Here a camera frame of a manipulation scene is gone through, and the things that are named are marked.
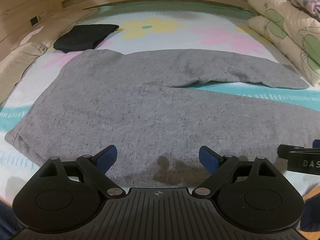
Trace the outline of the black folded garment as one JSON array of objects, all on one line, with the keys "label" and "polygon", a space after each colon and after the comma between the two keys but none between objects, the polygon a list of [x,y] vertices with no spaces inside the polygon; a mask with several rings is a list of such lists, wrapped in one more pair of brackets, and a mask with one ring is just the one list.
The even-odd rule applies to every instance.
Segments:
[{"label": "black folded garment", "polygon": [[95,49],[118,29],[119,26],[115,24],[75,25],[54,42],[53,48],[64,53]]}]

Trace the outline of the beige pillow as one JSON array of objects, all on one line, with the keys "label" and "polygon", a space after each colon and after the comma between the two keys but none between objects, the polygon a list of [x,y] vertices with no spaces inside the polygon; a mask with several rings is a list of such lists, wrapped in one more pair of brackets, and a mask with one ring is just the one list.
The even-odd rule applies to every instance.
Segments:
[{"label": "beige pillow", "polygon": [[55,12],[41,20],[26,36],[20,37],[12,46],[11,52],[1,61],[1,102],[9,97],[23,73],[38,57],[78,22],[93,15],[97,10],[91,8]]}]

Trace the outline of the purple patterned cloth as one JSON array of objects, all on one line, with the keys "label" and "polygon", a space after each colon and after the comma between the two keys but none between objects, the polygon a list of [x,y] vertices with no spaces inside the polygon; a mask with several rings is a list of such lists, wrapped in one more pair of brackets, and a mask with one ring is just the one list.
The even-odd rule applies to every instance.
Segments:
[{"label": "purple patterned cloth", "polygon": [[320,2],[319,0],[289,0],[294,7],[306,12],[319,21]]}]

